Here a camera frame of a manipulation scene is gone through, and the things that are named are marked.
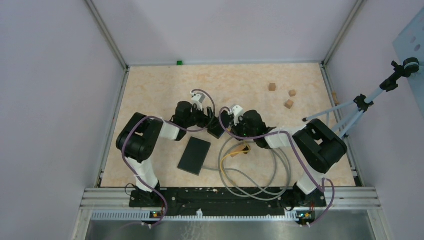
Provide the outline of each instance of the tripod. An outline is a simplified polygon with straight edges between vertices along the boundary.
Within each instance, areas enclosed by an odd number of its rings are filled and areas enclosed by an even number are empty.
[[[394,73],[384,80],[382,84],[380,84],[379,88],[377,88],[369,97],[361,94],[357,96],[353,101],[345,102],[333,108],[327,109],[315,115],[305,117],[303,119],[304,122],[307,122],[316,117],[327,114],[327,126],[329,125],[330,113],[334,112],[338,109],[350,106],[352,104],[356,104],[357,109],[352,111],[348,116],[344,117],[341,121],[339,121],[335,126],[331,128],[333,132],[339,130],[338,137],[341,139],[343,137],[349,136],[349,131],[358,124],[359,120],[362,118],[364,113],[368,110],[369,107],[374,105],[374,100],[382,94],[384,91],[390,92],[398,88],[397,81],[402,78],[409,78],[411,74],[416,73],[420,70],[420,63],[417,58],[411,57],[403,61],[403,65],[398,65],[395,61],[391,62],[391,65],[394,67]]]

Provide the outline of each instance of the light wood surface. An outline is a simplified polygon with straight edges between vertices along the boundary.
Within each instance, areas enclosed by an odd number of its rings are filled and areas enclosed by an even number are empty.
[[[269,83],[276,83],[276,90],[269,91]],[[131,67],[125,93],[116,119],[102,187],[123,187],[134,183],[134,174],[121,158],[115,142],[135,112],[144,115],[171,119],[177,103],[190,101],[190,91],[203,89],[215,101],[217,111],[233,104],[245,111],[257,110],[269,127],[300,127],[304,117],[331,107],[318,63],[296,64],[243,64],[243,65],[184,65]],[[289,91],[296,90],[290,97]],[[287,100],[293,107],[284,107]],[[211,106],[209,100],[203,103]],[[336,123],[334,116],[330,125]],[[152,154],[153,169],[162,187],[222,187],[218,172],[202,169],[199,176],[177,169],[190,136],[211,142],[204,165],[218,167],[218,154],[223,143],[229,138],[225,133],[220,139],[206,131],[187,133],[181,141],[159,139]],[[225,150],[236,144],[231,140]],[[227,168],[239,169],[251,176],[258,184],[265,186],[270,180],[274,163],[268,150],[251,144],[252,151],[228,158]],[[291,168],[290,185],[303,174],[302,167],[290,147],[284,148]],[[286,172],[281,162],[277,163],[277,175],[271,186],[286,184]],[[229,174],[241,187],[254,185],[236,172]],[[336,186],[354,186],[351,167],[346,156],[327,174]]]

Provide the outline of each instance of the white vent strip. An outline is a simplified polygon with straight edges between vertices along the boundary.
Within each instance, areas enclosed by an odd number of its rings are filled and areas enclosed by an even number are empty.
[[[298,221],[297,212],[286,211],[280,216],[203,216],[198,212],[196,216],[166,216],[164,221],[209,221],[209,222],[231,222],[231,221]],[[158,221],[158,218],[150,218],[148,210],[95,210],[92,213],[93,221]]]

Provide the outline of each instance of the tripod head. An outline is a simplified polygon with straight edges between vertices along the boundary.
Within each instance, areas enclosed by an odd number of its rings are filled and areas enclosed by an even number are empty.
[[[403,61],[403,65],[399,65],[395,61],[392,61],[391,65],[394,67],[394,73],[380,84],[380,89],[386,92],[390,92],[398,88],[399,85],[397,84],[397,81],[400,78],[409,78],[411,74],[420,70],[420,62],[415,57],[406,59]]]

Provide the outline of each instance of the white panel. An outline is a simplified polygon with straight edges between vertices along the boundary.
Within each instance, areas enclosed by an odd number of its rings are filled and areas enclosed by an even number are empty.
[[[82,0],[2,0],[0,18],[0,239],[70,239],[123,70]]]
[[[423,7],[422,0],[365,4],[329,65],[339,100],[370,95],[394,72],[392,42]],[[424,198],[424,119],[407,80],[398,83],[374,101],[350,138],[362,179],[376,187],[394,239],[422,239],[424,209],[416,206]]]
[[[322,61],[354,0],[94,0],[130,65]]]

